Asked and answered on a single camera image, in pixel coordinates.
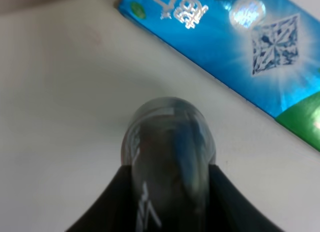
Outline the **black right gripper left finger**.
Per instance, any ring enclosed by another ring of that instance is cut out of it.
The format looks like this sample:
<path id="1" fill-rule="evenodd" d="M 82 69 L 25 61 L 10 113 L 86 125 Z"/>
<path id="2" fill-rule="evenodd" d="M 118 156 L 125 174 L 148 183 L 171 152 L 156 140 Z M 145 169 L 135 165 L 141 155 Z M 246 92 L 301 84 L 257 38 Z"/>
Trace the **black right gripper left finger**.
<path id="1" fill-rule="evenodd" d="M 133 232 L 136 216 L 132 167 L 122 165 L 99 198 L 67 231 Z"/>

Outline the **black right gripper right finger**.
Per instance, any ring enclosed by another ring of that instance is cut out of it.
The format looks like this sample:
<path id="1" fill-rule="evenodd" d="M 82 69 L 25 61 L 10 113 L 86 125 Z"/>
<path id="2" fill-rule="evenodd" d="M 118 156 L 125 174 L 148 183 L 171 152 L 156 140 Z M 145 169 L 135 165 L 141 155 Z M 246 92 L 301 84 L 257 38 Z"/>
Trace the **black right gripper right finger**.
<path id="1" fill-rule="evenodd" d="M 209 168 L 207 232 L 281 232 L 255 208 L 215 164 Z"/>

